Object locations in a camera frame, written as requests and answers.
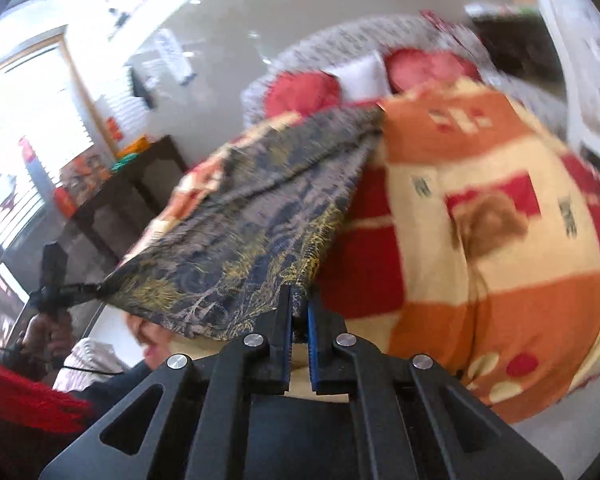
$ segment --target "orange and cream blanket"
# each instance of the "orange and cream blanket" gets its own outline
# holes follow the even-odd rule
[[[383,107],[383,145],[318,276],[325,306],[389,354],[430,354],[507,422],[586,385],[600,372],[600,178],[469,80]]]

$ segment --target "red pillow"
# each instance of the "red pillow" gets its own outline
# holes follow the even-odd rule
[[[339,104],[340,84],[324,72],[283,72],[264,96],[267,118],[285,112],[298,112],[306,117]]]
[[[453,82],[462,76],[481,80],[471,61],[448,50],[425,52],[417,48],[401,48],[387,57],[384,64],[394,92],[405,92],[430,81]]]

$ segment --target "dark patterned cloth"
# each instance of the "dark patterned cloth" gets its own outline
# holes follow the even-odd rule
[[[109,301],[183,336],[229,340],[298,309],[381,135],[377,107],[332,109],[234,149],[220,189],[107,279]]]

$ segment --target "white pillow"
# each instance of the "white pillow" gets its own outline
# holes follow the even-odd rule
[[[391,95],[384,59],[378,51],[323,71],[338,78],[343,103],[371,101]]]

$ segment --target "patterned headboard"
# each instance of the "patterned headboard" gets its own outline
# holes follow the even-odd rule
[[[345,63],[379,50],[385,54],[400,47],[451,50],[476,64],[483,79],[521,101],[555,134],[566,132],[566,106],[547,92],[497,72],[478,37],[463,25],[436,26],[423,16],[394,14],[343,23],[316,32],[272,60],[267,73],[240,95],[244,126],[264,117],[263,97],[280,72],[307,72]]]

